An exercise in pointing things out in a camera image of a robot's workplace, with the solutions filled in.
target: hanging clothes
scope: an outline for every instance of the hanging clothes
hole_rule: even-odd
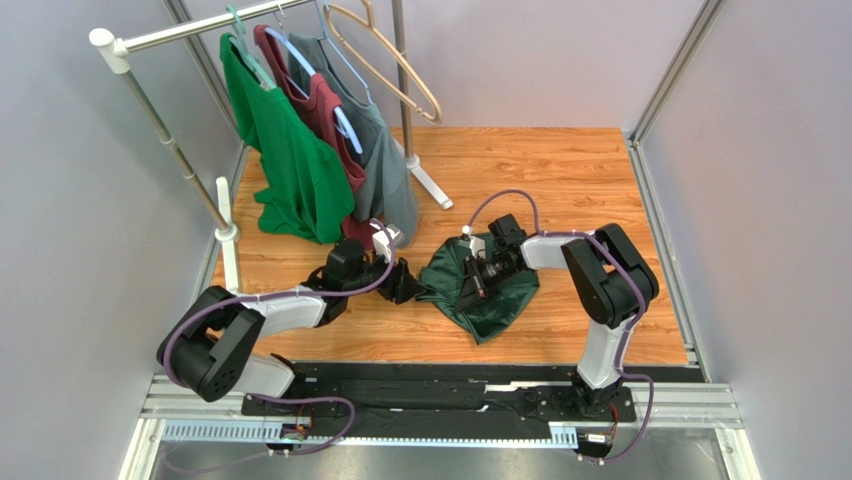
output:
[[[317,242],[340,239],[340,224],[355,200],[340,160],[327,143],[302,123],[280,88],[265,90],[231,44],[220,39],[219,57],[234,107],[237,130],[257,149],[269,187],[255,193],[263,214],[260,230]]]
[[[362,102],[349,92],[331,68],[318,38],[295,33],[288,38],[340,97],[343,113],[361,141],[364,150],[361,165],[367,173],[367,181],[355,192],[355,218],[364,221],[384,214],[385,223],[395,225],[405,234],[400,246],[407,246],[417,233],[417,198],[411,188],[405,158],[378,107]],[[302,89],[308,88],[311,77],[299,62],[291,58],[289,66],[296,83]]]
[[[485,241],[485,251],[494,251],[494,236],[477,234]],[[464,283],[464,257],[470,247],[458,237],[452,237],[435,252],[426,268],[420,270],[420,283],[426,291],[417,296],[418,302],[432,302],[444,315],[470,332],[477,345],[496,337],[521,314],[538,291],[538,275],[533,271],[521,272],[498,286],[500,295],[456,312],[456,300]]]
[[[340,97],[331,90],[325,78],[320,74],[313,75],[307,88],[302,88],[308,95],[307,98],[297,91],[287,81],[290,72],[281,56],[278,40],[266,31],[267,28],[266,25],[254,27],[254,41],[260,47],[260,51],[263,52],[266,63],[269,64],[272,75],[275,77],[275,83],[287,94],[290,103],[293,104],[296,113],[299,114],[305,125],[337,152],[349,180],[349,188],[354,194],[364,184],[367,176],[361,165],[352,158],[353,155],[347,148],[346,139],[334,126],[334,109],[342,106]],[[358,202],[359,199],[355,197],[356,209]],[[367,251],[373,249],[373,234],[375,232],[376,230],[370,226],[369,219],[358,221],[353,214],[343,220],[343,234],[348,238],[360,241]]]

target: green t-shirt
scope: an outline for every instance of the green t-shirt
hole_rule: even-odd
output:
[[[494,236],[490,233],[476,236],[485,240],[485,251],[490,255],[494,251]],[[417,296],[417,301],[434,303],[450,320],[470,332],[479,345],[496,337],[518,318],[538,291],[538,275],[529,270],[521,272],[501,282],[496,297],[456,313],[466,255],[470,255],[470,249],[458,237],[447,239],[429,265],[420,270],[420,283],[426,291]]]
[[[220,39],[219,57],[240,138],[260,152],[269,188],[254,195],[262,203],[258,227],[317,242],[340,239],[340,224],[355,208],[343,164],[334,149],[302,122],[280,88],[265,90],[231,44]]]

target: wooden floor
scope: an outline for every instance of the wooden floor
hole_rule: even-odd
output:
[[[661,284],[659,298],[638,325],[628,363],[686,363],[660,262],[633,177],[624,141],[615,129],[419,128],[415,151],[455,206],[440,210],[412,178],[420,200],[419,231],[401,250],[417,275],[448,237],[460,234],[474,209],[490,194],[521,188],[537,200],[542,228],[588,230],[619,223]],[[261,233],[261,205],[252,194],[266,180],[252,152],[235,202],[243,290],[260,293],[291,288],[325,263],[329,246],[287,235]],[[493,219],[513,213],[532,231],[529,204],[504,196],[477,220],[484,231]],[[431,303],[395,306],[378,294],[349,301],[332,324],[291,330],[258,342],[258,353],[291,360],[395,362],[576,363],[589,320],[566,272],[539,272],[541,288],[523,314],[497,338],[477,346],[471,336]],[[223,284],[221,261],[214,283]]]

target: gray wall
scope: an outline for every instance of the gray wall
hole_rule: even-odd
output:
[[[852,3],[727,2],[645,143],[767,479],[848,478]]]
[[[156,346],[213,224],[88,44],[169,24],[158,0],[9,2],[0,20],[2,478],[118,475]],[[181,44],[131,59],[199,174],[239,144]]]
[[[224,11],[221,2],[184,3],[195,18]],[[232,1],[235,6],[252,3],[257,1]],[[360,0],[331,3],[363,16]],[[393,41],[390,0],[373,3],[376,23]],[[702,0],[405,0],[409,60],[441,102],[448,126],[629,129],[701,4]],[[321,31],[313,4],[287,9],[287,17],[287,31]],[[344,17],[335,18],[346,38],[395,81],[396,63],[379,43]],[[278,26],[272,15],[246,22],[257,23]],[[203,36],[213,55],[218,55],[218,38],[224,31]],[[327,52],[336,55],[330,48]],[[356,68],[369,76],[360,64]],[[343,75],[346,67],[336,70]],[[368,80],[385,118],[398,124],[396,97],[372,76]],[[351,80],[347,84],[357,85]],[[362,91],[360,86],[352,90]]]

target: cable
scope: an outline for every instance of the cable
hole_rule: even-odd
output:
[[[609,411],[612,412],[612,428],[602,433],[604,435],[612,435],[610,442],[615,445],[615,435],[618,433],[618,409],[615,408],[615,405],[610,403]]]
[[[333,437],[329,438],[328,440],[319,445],[307,448],[305,450],[293,450],[292,452],[289,452],[288,455],[309,455],[311,453],[316,453],[325,450],[326,448],[334,445],[334,442],[346,435],[346,433],[349,432],[349,429],[352,428],[352,424],[355,423],[355,405],[351,401],[349,401],[349,399],[343,397],[316,397],[300,399],[275,398],[270,397],[268,395],[253,395],[253,397],[263,400],[264,402],[277,403],[279,405],[307,405],[311,403],[337,402],[349,407],[349,418],[346,420],[346,425],[339,432],[334,434]]]
[[[215,467],[199,468],[199,469],[178,467],[177,465],[175,465],[175,464],[173,464],[172,462],[169,461],[168,455],[162,455],[160,457],[160,461],[163,462],[163,464],[169,470],[172,470],[173,472],[180,473],[181,475],[204,475],[204,474],[207,474],[207,473],[214,473],[214,472],[220,472],[222,470],[228,470],[228,469],[234,468],[238,465],[242,465],[244,463],[251,462],[252,460],[257,460],[257,459],[260,459],[260,458],[263,458],[263,457],[269,457],[269,452],[266,451],[266,452],[256,453],[254,455],[249,455],[247,457],[243,457],[243,458],[240,458],[238,460],[234,460],[233,462],[226,463],[224,465],[217,465]]]
[[[479,212],[481,212],[482,209],[485,208],[486,205],[488,205],[489,203],[491,203],[492,201],[494,201],[498,197],[502,197],[503,195],[508,195],[510,193],[516,193],[518,195],[523,195],[524,197],[526,197],[527,200],[529,200],[530,205],[532,205],[532,207],[533,207],[533,225],[535,226],[536,233],[538,233],[540,235],[541,230],[539,229],[539,225],[538,225],[538,205],[536,205],[535,200],[532,198],[532,195],[530,195],[529,193],[527,193],[523,190],[517,189],[517,188],[509,188],[507,190],[501,190],[501,191],[495,193],[494,195],[491,195],[490,197],[486,198],[485,201],[482,202],[482,204],[479,205],[479,208],[477,208],[476,211],[473,212],[473,215],[470,216],[470,221],[467,222],[467,226],[471,228],[471,232],[473,232],[473,222],[476,221],[476,217],[479,216]]]
[[[377,287],[379,287],[382,284],[382,282],[384,282],[388,278],[388,275],[390,275],[391,270],[393,270],[393,264],[394,264],[394,261],[396,259],[396,245],[393,242],[393,236],[391,235],[391,233],[388,231],[387,227],[385,227],[385,225],[382,222],[380,222],[376,219],[372,219],[371,223],[373,223],[374,226],[378,227],[382,231],[382,233],[384,233],[388,237],[388,243],[390,244],[390,258],[388,259],[388,266],[387,266],[387,268],[385,268],[384,273],[382,273],[382,276],[379,277],[378,280],[371,283],[370,285],[367,285],[366,287],[359,288],[357,290],[351,290],[351,291],[348,291],[348,292],[328,292],[328,291],[312,291],[312,290],[284,290],[284,291],[281,291],[281,292],[273,292],[273,293],[267,293],[267,294],[263,294],[263,295],[243,295],[243,296],[240,296],[240,297],[232,297],[232,298],[229,298],[227,300],[222,300],[221,302],[214,303],[213,305],[210,305],[209,307],[203,308],[203,309],[199,310],[197,313],[195,313],[195,315],[192,315],[191,317],[189,317],[177,329],[175,329],[175,332],[169,338],[168,343],[166,343],[166,348],[165,348],[165,351],[163,352],[163,368],[166,370],[166,376],[169,377],[169,380],[174,382],[176,385],[179,385],[181,387],[186,387],[186,385],[184,385],[183,382],[181,382],[180,379],[177,378],[177,375],[175,375],[174,370],[172,370],[172,351],[175,348],[175,344],[177,344],[178,338],[180,338],[181,335],[184,334],[184,332],[189,330],[192,326],[194,326],[196,323],[201,321],[201,319],[203,319],[204,317],[206,317],[210,313],[213,313],[213,312],[215,312],[216,310],[219,310],[222,307],[227,307],[228,305],[233,305],[235,303],[242,303],[242,302],[268,302],[270,300],[277,300],[279,298],[285,298],[285,297],[298,297],[298,296],[303,296],[303,297],[351,297],[351,296],[354,296],[354,295],[360,295],[362,293],[367,293],[367,292],[375,290]]]
[[[613,266],[613,268],[615,268],[618,274],[624,278],[625,282],[627,283],[627,286],[630,287],[630,291],[632,291],[633,294],[636,296],[636,301],[639,304],[639,310],[636,312],[636,315],[633,316],[633,319],[628,322],[627,326],[624,329],[624,333],[621,335],[621,339],[618,342],[618,349],[616,350],[615,354],[614,367],[618,374],[621,376],[621,378],[625,380],[641,380],[648,382],[648,405],[645,409],[645,416],[642,419],[642,424],[639,427],[639,434],[636,436],[635,439],[633,439],[633,442],[631,442],[630,445],[628,445],[627,448],[624,449],[623,452],[607,459],[587,457],[591,463],[596,463],[600,465],[602,465],[604,461],[614,462],[623,459],[625,456],[627,456],[627,454],[633,451],[633,449],[639,443],[639,440],[642,438],[642,435],[644,435],[645,429],[648,427],[648,422],[651,419],[651,410],[654,404],[654,380],[648,375],[624,372],[624,350],[627,348],[627,341],[630,339],[630,334],[633,331],[633,327],[637,323],[639,323],[639,320],[642,318],[643,315],[645,315],[645,311],[647,309],[645,298],[642,296],[642,292],[639,290],[639,287],[636,285],[636,282],[634,282],[633,279],[630,278],[630,274],[627,273],[624,267],[622,267],[621,264],[618,263],[615,257],[613,257],[612,254],[610,254],[609,251],[606,249],[606,247],[604,247],[601,242],[599,242],[598,239],[596,239],[594,236],[578,230],[571,230],[570,232],[546,232],[541,230],[538,217],[538,206],[536,205],[535,200],[532,198],[532,196],[523,190],[507,189],[497,192],[494,195],[488,197],[484,202],[482,202],[479,208],[477,208],[476,211],[473,212],[473,216],[471,216],[470,222],[468,222],[468,226],[471,228],[471,231],[473,229],[473,222],[476,220],[476,217],[479,215],[482,209],[485,208],[486,205],[491,203],[491,201],[493,201],[494,199],[510,193],[517,193],[519,195],[523,195],[524,197],[526,197],[527,200],[529,200],[530,205],[533,209],[533,224],[535,225],[535,232],[537,235],[542,237],[583,238],[584,240],[592,244],[592,246],[595,247],[601,253],[601,255],[603,255],[607,262],[609,262]]]
[[[296,431],[297,431],[297,432],[299,432],[301,435],[303,435],[303,436],[307,437],[307,436],[308,436],[308,431],[307,431],[304,427],[302,427],[301,425],[299,425],[299,417],[301,417],[301,416],[302,416],[302,412],[303,412],[303,411],[305,411],[305,405],[302,405],[301,407],[299,407],[299,412],[298,412],[298,413],[296,413],[296,421],[295,421],[295,423],[296,423]]]
[[[285,456],[310,455],[312,453],[317,453],[319,451],[325,450],[326,448],[329,448],[332,445],[334,445],[334,443],[337,440],[339,440],[341,437],[343,437],[344,435],[346,435],[349,432],[349,430],[352,428],[352,424],[355,423],[355,405],[351,401],[349,401],[349,399],[346,399],[346,398],[343,398],[343,397],[316,397],[316,398],[304,398],[304,399],[286,399],[286,398],[270,397],[270,396],[267,396],[267,395],[253,395],[253,396],[254,396],[254,398],[263,400],[264,402],[277,403],[279,405],[309,405],[309,404],[312,404],[312,403],[324,403],[324,402],[342,403],[342,404],[346,405],[347,407],[349,407],[349,418],[346,421],[346,425],[337,434],[335,434],[333,437],[329,438],[328,440],[326,440],[325,442],[323,442],[319,445],[316,445],[316,446],[313,446],[313,447],[310,447],[310,448],[306,448],[304,450],[292,450],[292,451],[289,451],[289,450],[288,451],[272,450],[271,452],[266,451],[266,452],[261,452],[261,453],[255,453],[253,455],[249,455],[249,456],[234,460],[233,462],[226,463],[224,465],[217,465],[215,467],[199,468],[199,469],[189,469],[189,468],[178,467],[178,466],[174,465],[173,463],[171,463],[169,461],[169,459],[167,458],[168,454],[161,456],[160,461],[162,461],[163,464],[167,468],[169,468],[170,470],[177,472],[177,473],[180,473],[182,475],[204,475],[204,474],[207,474],[207,473],[213,473],[213,472],[219,472],[219,471],[222,471],[222,470],[228,470],[228,469],[236,467],[238,465],[242,465],[243,463],[247,463],[247,462],[250,462],[250,461],[253,461],[253,460],[258,460],[258,459],[261,459],[261,458],[264,458],[264,457],[269,457],[269,455],[271,453],[275,453],[277,455],[285,455]],[[296,430],[282,429],[282,432],[283,431],[295,432]]]

